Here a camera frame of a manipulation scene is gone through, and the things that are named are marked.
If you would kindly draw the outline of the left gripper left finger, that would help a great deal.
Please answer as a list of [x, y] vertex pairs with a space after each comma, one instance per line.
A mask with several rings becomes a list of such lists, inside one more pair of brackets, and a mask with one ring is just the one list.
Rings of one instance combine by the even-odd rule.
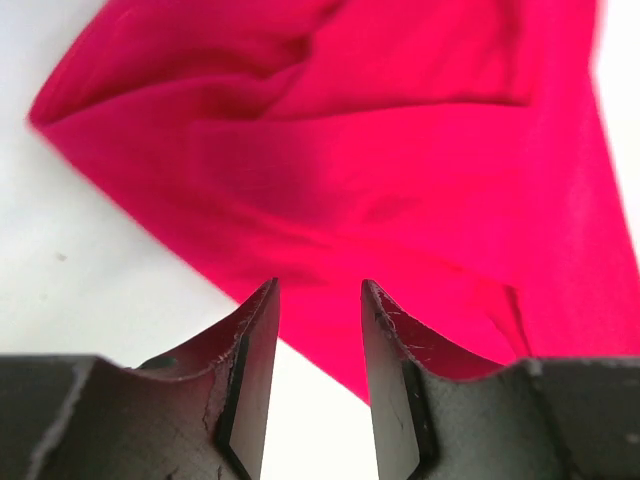
[[276, 280], [138, 368], [1, 359], [5, 479], [256, 479], [280, 317]]

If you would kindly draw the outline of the red t-shirt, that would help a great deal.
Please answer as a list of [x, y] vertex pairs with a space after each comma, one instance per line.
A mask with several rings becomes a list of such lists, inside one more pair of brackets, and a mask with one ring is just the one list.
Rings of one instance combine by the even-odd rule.
[[499, 364], [639, 351], [595, 1], [109, 1], [29, 119], [368, 395], [361, 282]]

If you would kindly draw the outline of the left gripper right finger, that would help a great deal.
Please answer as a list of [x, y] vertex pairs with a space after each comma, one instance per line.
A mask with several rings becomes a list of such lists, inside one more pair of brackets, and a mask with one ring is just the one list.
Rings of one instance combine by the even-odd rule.
[[362, 332], [383, 479], [635, 479], [639, 361], [500, 366], [362, 284]]

